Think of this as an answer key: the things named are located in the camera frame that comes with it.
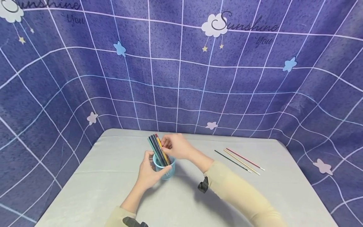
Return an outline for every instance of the white cloud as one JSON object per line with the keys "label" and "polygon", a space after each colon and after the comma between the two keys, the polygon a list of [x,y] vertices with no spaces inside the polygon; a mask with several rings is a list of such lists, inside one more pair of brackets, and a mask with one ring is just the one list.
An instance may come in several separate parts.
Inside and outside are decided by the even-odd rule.
{"label": "white cloud", "polygon": [[24,11],[13,0],[0,0],[0,17],[9,23],[21,22]]}
{"label": "white cloud", "polygon": [[206,36],[213,36],[214,38],[219,37],[221,34],[227,33],[227,18],[223,18],[222,14],[218,13],[216,16],[214,14],[209,15],[208,21],[203,23],[202,31],[205,32]]}

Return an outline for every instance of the left hand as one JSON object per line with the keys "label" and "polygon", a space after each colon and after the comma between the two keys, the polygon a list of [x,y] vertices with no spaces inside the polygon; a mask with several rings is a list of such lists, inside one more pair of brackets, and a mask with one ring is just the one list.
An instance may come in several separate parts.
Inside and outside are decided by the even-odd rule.
{"label": "left hand", "polygon": [[150,163],[150,156],[153,154],[154,152],[152,151],[145,151],[144,160],[140,164],[139,176],[136,183],[144,190],[154,186],[164,174],[171,170],[171,166],[169,165],[155,172]]}

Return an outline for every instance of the white star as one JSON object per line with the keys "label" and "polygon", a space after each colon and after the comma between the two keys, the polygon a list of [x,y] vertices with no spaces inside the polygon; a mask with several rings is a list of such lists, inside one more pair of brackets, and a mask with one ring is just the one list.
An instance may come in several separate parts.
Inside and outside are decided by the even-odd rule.
{"label": "white star", "polygon": [[213,130],[214,128],[218,127],[217,122],[208,122],[206,128]]}
{"label": "white star", "polygon": [[329,175],[333,175],[333,172],[330,170],[331,165],[325,164],[320,158],[318,158],[317,162],[314,162],[313,165],[319,168],[321,173],[327,173]]}
{"label": "white star", "polygon": [[91,112],[91,114],[87,117],[87,121],[89,121],[89,125],[92,125],[93,123],[96,124],[97,122],[98,114],[94,114]]}

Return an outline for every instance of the yellow star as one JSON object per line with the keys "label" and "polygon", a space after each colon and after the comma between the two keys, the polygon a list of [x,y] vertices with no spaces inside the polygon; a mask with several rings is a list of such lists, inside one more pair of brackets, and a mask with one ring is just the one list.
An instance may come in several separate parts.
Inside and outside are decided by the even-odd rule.
{"label": "yellow star", "polygon": [[23,45],[24,45],[24,43],[26,43],[25,40],[24,40],[24,38],[23,37],[20,37],[20,36],[19,36],[19,42],[21,42]]}

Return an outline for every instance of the black wrist strap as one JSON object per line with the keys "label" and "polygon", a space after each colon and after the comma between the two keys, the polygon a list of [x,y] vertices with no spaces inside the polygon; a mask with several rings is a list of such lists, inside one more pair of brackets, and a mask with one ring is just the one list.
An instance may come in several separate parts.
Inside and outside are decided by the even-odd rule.
{"label": "black wrist strap", "polygon": [[139,224],[136,219],[130,217],[125,217],[122,222],[128,227],[149,227],[145,222]]}
{"label": "black wrist strap", "polygon": [[199,183],[198,189],[199,191],[205,193],[208,190],[208,187],[209,187],[208,177],[205,177],[204,181]]}

